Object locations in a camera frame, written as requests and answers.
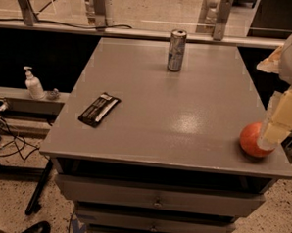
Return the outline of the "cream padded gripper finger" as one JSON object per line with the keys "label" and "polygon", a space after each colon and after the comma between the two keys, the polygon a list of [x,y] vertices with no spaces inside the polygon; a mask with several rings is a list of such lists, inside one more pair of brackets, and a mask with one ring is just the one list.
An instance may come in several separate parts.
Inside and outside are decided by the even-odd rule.
{"label": "cream padded gripper finger", "polygon": [[292,131],[292,86],[285,92],[274,92],[269,100],[265,119],[259,131],[258,146],[273,150]]}

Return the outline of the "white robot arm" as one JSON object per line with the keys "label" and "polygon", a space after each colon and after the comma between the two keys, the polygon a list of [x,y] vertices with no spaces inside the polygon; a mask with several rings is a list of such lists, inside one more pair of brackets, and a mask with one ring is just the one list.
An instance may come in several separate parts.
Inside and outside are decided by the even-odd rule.
{"label": "white robot arm", "polygon": [[283,92],[274,92],[260,129],[257,144],[260,149],[270,151],[276,148],[292,131],[292,34],[267,58],[257,65],[257,69],[277,73],[289,84]]}

